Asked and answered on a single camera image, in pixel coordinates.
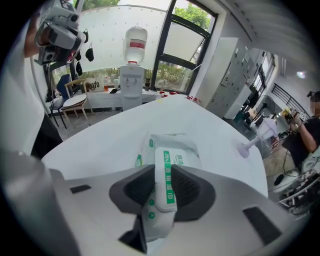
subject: red label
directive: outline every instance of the red label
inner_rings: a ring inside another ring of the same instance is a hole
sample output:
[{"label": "red label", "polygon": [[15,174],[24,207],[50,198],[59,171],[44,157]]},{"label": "red label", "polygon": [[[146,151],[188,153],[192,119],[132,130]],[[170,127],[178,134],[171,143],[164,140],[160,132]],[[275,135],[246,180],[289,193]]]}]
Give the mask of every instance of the red label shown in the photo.
[{"label": "red label", "polygon": [[140,42],[130,42],[130,47],[136,47],[136,48],[145,48],[145,44],[144,43],[140,43]]}]

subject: black shirt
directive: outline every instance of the black shirt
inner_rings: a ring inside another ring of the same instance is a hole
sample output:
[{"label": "black shirt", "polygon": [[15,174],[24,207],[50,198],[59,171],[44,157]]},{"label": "black shirt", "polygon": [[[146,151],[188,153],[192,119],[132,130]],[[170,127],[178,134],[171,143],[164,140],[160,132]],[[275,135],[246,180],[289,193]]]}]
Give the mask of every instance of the black shirt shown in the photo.
[{"label": "black shirt", "polygon": [[[320,117],[313,116],[303,122],[305,128],[315,140],[316,147],[320,144]],[[306,148],[300,133],[290,134],[283,142],[282,146],[290,151],[293,162],[301,170],[302,162],[308,157],[309,150]]]}]

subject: black chair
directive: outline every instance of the black chair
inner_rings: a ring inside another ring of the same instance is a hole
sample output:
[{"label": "black chair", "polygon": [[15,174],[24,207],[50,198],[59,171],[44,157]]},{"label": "black chair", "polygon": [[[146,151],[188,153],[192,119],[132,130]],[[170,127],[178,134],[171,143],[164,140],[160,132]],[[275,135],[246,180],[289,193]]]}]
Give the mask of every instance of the black chair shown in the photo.
[{"label": "black chair", "polygon": [[59,127],[59,124],[55,118],[55,115],[53,114],[54,110],[57,110],[58,113],[59,113],[59,116],[61,118],[61,121],[64,125],[64,127],[67,129],[67,126],[65,124],[65,121],[64,119],[62,118],[62,115],[61,115],[61,112],[60,112],[60,109],[63,107],[64,103],[69,99],[69,96],[68,96],[68,93],[67,93],[67,89],[65,87],[65,84],[69,83],[71,81],[71,77],[70,77],[70,74],[64,74],[63,76],[61,76],[58,84],[56,85],[56,89],[61,93],[62,97],[59,98],[57,101],[55,101],[54,103],[51,103],[51,106],[50,106],[50,110],[51,110],[51,113],[50,113],[50,116],[52,115],[53,116],[53,119],[56,123],[56,125]]}]

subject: person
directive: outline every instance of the person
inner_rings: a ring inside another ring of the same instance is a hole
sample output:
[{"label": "person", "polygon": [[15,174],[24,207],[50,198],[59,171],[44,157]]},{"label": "person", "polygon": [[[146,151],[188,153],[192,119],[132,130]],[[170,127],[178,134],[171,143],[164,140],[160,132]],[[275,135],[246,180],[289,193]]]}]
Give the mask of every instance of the person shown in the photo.
[{"label": "person", "polygon": [[[25,77],[25,58],[39,52],[35,43],[38,15],[32,16],[16,38],[0,78],[0,147],[42,158],[62,142],[39,99]],[[38,42],[49,42],[44,30]]]},{"label": "person", "polygon": [[290,125],[290,134],[276,151],[263,160],[266,176],[302,171],[302,163],[320,145],[320,91],[310,98],[314,115],[302,122],[297,114]]}]

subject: green tree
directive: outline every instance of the green tree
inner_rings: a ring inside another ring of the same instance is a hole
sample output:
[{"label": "green tree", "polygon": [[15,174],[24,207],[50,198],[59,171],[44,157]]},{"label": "green tree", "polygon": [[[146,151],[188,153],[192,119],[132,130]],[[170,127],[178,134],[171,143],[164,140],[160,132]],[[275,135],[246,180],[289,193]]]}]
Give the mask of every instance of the green tree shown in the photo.
[{"label": "green tree", "polygon": [[200,26],[204,30],[209,28],[210,18],[208,18],[208,13],[192,5],[192,3],[189,3],[187,8],[175,7],[174,14]]},{"label": "green tree", "polygon": [[82,11],[91,10],[98,7],[117,6],[120,0],[84,0]]}]

